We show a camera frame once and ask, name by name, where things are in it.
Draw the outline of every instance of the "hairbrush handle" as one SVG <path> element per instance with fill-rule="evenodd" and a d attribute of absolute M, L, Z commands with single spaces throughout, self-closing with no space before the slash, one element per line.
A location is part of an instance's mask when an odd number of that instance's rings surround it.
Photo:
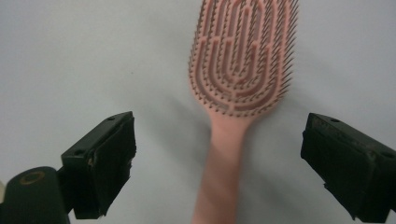
<path fill-rule="evenodd" d="M 192 224 L 235 223 L 242 146 L 247 128 L 246 123 L 212 119 L 210 149 Z"/>

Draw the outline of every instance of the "brush bristle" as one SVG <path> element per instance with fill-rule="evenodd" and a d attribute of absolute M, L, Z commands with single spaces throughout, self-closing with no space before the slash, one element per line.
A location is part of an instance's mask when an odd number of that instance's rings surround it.
<path fill-rule="evenodd" d="M 209 109 L 258 116 L 290 85 L 297 0 L 205 0 L 190 59 L 191 88 Z"/>

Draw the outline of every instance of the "pink handle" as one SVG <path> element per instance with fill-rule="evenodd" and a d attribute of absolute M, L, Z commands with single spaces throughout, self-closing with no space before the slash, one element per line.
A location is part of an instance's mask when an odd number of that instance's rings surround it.
<path fill-rule="evenodd" d="M 246 123 L 214 121 L 192 224 L 235 223 L 242 145 L 247 127 Z"/>

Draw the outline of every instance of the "pink hairbrush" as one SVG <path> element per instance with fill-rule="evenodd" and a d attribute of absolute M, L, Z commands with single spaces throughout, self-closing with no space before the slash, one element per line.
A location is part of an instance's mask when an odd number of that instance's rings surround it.
<path fill-rule="evenodd" d="M 193 224 L 235 223 L 244 135 L 290 81 L 297 0 L 204 0 L 191 89 L 212 123 Z"/>

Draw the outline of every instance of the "black plastic part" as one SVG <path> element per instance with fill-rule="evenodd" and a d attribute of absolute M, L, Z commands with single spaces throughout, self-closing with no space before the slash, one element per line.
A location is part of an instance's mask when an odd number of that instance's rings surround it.
<path fill-rule="evenodd" d="M 396 152 L 344 122 L 309 114 L 301 157 L 353 219 L 385 223 L 396 207 Z"/>
<path fill-rule="evenodd" d="M 136 153 L 132 112 L 105 119 L 63 155 L 59 170 L 66 211 L 78 219 L 105 216 L 130 177 Z"/>
<path fill-rule="evenodd" d="M 2 224 L 70 223 L 56 170 L 38 167 L 12 178 L 0 214 Z"/>

